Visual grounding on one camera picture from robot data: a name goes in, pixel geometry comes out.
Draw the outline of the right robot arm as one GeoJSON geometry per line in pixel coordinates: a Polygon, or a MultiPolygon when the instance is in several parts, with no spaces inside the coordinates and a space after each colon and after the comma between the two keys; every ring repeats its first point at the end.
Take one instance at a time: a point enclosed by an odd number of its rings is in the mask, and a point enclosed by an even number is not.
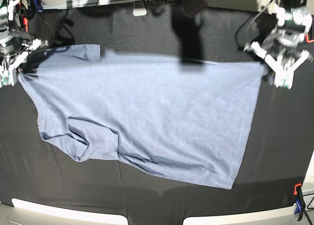
{"type": "Polygon", "coordinates": [[[28,32],[28,22],[35,15],[34,0],[0,0],[0,60],[18,55],[23,44],[34,36],[28,32]]]}

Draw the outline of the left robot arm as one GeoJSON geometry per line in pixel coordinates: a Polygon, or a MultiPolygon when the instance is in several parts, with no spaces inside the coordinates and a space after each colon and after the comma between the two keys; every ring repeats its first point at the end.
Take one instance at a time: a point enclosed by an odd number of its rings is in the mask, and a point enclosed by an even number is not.
{"type": "Polygon", "coordinates": [[[297,59],[296,47],[305,41],[313,23],[307,0],[275,0],[274,9],[277,24],[261,47],[275,59],[297,59]]]}

